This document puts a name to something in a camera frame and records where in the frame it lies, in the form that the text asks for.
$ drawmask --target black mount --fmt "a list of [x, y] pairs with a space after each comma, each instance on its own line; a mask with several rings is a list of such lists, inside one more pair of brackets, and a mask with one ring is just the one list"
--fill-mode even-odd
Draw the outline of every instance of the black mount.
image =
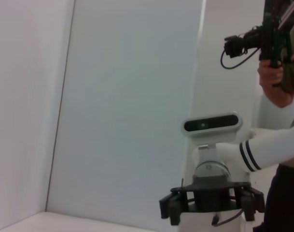
[[[235, 195], [230, 196], [230, 189]], [[181, 213], [208, 213], [243, 209], [246, 221], [254, 221], [255, 211], [265, 211], [264, 194], [251, 188], [250, 182], [230, 182], [226, 176], [196, 177], [193, 184], [172, 188], [171, 194], [160, 200], [162, 219], [180, 223]], [[193, 199], [187, 193], [194, 194]]]

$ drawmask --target person's arm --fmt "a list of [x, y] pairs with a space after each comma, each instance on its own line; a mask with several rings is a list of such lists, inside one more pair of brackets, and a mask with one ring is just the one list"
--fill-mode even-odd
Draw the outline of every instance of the person's arm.
[[279, 108], [290, 105], [294, 100], [294, 88], [284, 92], [280, 87], [273, 87], [273, 84], [281, 82], [283, 68], [270, 68], [270, 60], [262, 60], [259, 64], [260, 85], [267, 98]]

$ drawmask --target black pants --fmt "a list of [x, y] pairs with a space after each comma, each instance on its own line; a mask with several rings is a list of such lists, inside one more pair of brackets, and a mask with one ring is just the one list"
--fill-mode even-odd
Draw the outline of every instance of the black pants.
[[294, 168], [279, 165], [266, 201], [264, 222], [254, 232], [294, 232]]

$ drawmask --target cable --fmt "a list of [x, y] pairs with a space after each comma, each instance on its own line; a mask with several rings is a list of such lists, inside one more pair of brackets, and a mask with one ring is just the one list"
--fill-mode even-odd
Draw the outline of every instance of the cable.
[[259, 48], [257, 48], [254, 52], [252, 52], [248, 57], [246, 57], [242, 62], [240, 62], [239, 64], [233, 66], [233, 67], [226, 67], [224, 64], [223, 64], [223, 56], [224, 56], [224, 53], [225, 51], [222, 52], [222, 55], [221, 55], [221, 65], [223, 68], [225, 69], [228, 69], [228, 70], [231, 70], [231, 69], [235, 69], [237, 67], [239, 67], [241, 64], [243, 64], [244, 62], [246, 62], [248, 59], [250, 59], [257, 51], [259, 50]]
[[241, 209], [240, 212], [237, 213], [235, 216], [233, 216], [233, 217], [231, 217], [230, 219], [227, 219], [227, 220], [225, 220], [225, 221], [222, 221], [222, 222], [220, 222], [220, 223], [218, 223], [219, 220], [220, 220], [219, 216], [218, 216], [218, 215], [215, 215], [215, 216], [213, 217], [213, 220], [212, 220], [211, 225], [212, 225], [213, 227], [222, 226], [222, 225], [224, 225], [224, 224], [226, 224], [226, 223], [228, 223], [228, 222], [230, 222], [230, 221], [232, 221], [232, 220], [238, 218], [242, 213], [243, 213], [243, 209]]

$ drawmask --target person's hand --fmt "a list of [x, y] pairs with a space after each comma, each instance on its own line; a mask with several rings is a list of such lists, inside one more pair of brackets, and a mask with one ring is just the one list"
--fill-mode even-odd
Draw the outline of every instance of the person's hand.
[[270, 67], [270, 60], [262, 60], [259, 62], [259, 84], [262, 87], [271, 87], [273, 84], [280, 83], [283, 78], [283, 68], [273, 69]]

